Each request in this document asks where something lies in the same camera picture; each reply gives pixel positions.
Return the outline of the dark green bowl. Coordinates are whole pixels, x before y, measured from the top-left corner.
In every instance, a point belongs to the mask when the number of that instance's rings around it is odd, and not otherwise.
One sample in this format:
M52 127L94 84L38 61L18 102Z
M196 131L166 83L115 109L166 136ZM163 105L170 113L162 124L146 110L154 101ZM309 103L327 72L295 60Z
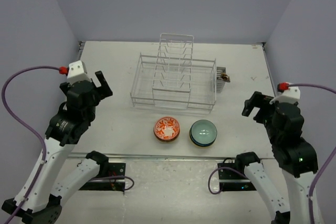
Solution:
M190 136L197 141L205 143L216 140L217 128L209 120L198 120L190 128Z

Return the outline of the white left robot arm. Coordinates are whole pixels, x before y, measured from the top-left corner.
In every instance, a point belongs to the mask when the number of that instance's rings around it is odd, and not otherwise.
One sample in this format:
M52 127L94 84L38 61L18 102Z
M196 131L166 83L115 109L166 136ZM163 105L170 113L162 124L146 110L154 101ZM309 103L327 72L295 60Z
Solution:
M45 137L17 115L12 115L39 138L42 150L21 191L2 204L2 210L9 214L7 223L14 217L19 217L23 223L55 223L62 207L76 191L87 182L108 175L108 158L92 151L63 181L56 181L66 159L94 121L96 107L113 95L101 71L95 73L100 86L96 86L83 70L72 73L69 69L60 69L59 72L67 75L67 81L60 84L66 100L50 119Z

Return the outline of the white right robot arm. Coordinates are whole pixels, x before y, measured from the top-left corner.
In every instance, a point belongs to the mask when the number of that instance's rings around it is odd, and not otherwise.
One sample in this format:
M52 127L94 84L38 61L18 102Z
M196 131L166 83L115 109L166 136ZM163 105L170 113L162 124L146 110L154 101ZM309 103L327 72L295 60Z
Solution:
M300 90L290 87L271 97L254 92L245 101L243 116L258 108L254 120L267 132L275 160L286 182L284 200L254 152L236 156L234 172L251 181L265 203L272 223L322 223L314 185L319 172L315 149L301 135L304 118L298 108Z

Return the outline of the orange leaf pattern bowl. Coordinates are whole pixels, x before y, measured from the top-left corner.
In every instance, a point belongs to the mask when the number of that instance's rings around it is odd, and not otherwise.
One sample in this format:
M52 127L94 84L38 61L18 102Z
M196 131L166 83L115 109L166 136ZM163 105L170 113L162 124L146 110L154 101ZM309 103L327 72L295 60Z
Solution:
M179 136L180 131L181 127L178 120L171 116L158 119L153 127L154 135L162 139L175 138Z

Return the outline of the blue triangle pattern bowl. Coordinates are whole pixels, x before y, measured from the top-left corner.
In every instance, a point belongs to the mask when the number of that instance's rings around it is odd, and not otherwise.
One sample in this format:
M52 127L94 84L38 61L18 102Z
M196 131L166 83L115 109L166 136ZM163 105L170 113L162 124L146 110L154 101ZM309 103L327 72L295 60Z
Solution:
M192 143L195 143L195 144L197 144L197 145L203 145L203 146L205 146L205 145L212 145L212 144L215 143L215 140L211 140L210 142L207 141L207 142L205 142L205 143L202 143L202 142L200 142L200 141L195 140L194 138L191 138L191 141L192 141Z

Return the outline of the black leaf pattern bowl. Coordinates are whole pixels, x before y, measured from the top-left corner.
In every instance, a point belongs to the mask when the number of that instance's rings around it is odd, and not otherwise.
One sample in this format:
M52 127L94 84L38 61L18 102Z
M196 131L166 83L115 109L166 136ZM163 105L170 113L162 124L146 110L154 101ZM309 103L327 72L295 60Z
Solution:
M171 142L174 142L175 140L177 140L178 136L175 137L175 138L172 138L172 139L162 139L162 138L159 138L157 136L155 138L162 143L171 143Z

